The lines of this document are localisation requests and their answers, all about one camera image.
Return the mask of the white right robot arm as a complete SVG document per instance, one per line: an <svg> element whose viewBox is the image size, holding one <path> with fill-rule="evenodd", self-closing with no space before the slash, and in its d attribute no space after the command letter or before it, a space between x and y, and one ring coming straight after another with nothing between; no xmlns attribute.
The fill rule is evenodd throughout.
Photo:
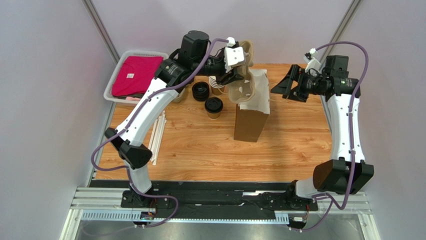
<svg viewBox="0 0 426 240"><path fill-rule="evenodd" d="M325 98L332 148L329 160L317 165L312 177L292 182L290 192L296 198L308 199L331 192L356 194L373 177L374 166L365 162L358 127L361 91L359 80L350 78L348 56L327 56L320 67L314 57L307 68L290 66L285 77L271 89L284 99L306 102L310 95Z"/></svg>

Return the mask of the brown paper bag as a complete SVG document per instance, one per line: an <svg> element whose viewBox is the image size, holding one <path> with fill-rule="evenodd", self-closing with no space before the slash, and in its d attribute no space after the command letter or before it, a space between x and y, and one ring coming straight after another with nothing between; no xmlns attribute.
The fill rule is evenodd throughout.
<svg viewBox="0 0 426 240"><path fill-rule="evenodd" d="M236 107L234 136L236 141L257 142L270 116L270 90L266 69L252 69L254 96Z"/></svg>

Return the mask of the single cardboard cup carrier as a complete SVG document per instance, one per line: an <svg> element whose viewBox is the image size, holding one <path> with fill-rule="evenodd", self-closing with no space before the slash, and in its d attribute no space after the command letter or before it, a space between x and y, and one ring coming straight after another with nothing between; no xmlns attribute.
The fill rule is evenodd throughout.
<svg viewBox="0 0 426 240"><path fill-rule="evenodd" d="M240 65L236 70L235 81L229 83L228 86L228 98L232 103L240 104L248 102L255 95L255 77L250 72L250 67L254 65L254 47L251 40L242 40L239 42L245 54L245 61L243 65Z"/></svg>

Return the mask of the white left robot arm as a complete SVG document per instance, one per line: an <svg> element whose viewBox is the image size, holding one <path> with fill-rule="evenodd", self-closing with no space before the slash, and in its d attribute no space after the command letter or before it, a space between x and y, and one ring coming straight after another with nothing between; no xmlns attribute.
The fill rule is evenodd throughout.
<svg viewBox="0 0 426 240"><path fill-rule="evenodd" d="M232 37L210 40L207 33L191 30L180 48L161 62L153 79L130 115L104 135L123 160L130 188L139 196L152 197L148 162L153 153L144 146L148 130L163 110L195 76L214 76L220 85L242 81L243 66L251 64L250 42Z"/></svg>

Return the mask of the brown paper coffee cup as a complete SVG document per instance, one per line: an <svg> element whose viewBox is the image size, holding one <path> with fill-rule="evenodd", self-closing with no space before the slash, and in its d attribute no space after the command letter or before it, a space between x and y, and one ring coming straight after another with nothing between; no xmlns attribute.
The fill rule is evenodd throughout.
<svg viewBox="0 0 426 240"><path fill-rule="evenodd" d="M216 120L221 116L221 112L207 112L207 116L212 120Z"/></svg>

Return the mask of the black plastic cup lid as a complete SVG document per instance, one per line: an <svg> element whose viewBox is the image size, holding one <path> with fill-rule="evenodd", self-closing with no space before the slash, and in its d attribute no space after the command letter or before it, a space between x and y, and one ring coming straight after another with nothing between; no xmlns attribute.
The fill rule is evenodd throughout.
<svg viewBox="0 0 426 240"><path fill-rule="evenodd" d="M210 97L204 103L204 108L208 113L217 114L223 110L224 103L218 97Z"/></svg>

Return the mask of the cardboard cup carrier tray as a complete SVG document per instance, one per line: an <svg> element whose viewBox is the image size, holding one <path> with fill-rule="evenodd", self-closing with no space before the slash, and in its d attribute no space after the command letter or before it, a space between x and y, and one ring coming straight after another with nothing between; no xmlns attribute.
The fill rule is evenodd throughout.
<svg viewBox="0 0 426 240"><path fill-rule="evenodd" d="M175 99L172 100L173 103L180 103L186 94L186 88L184 88Z"/></svg>

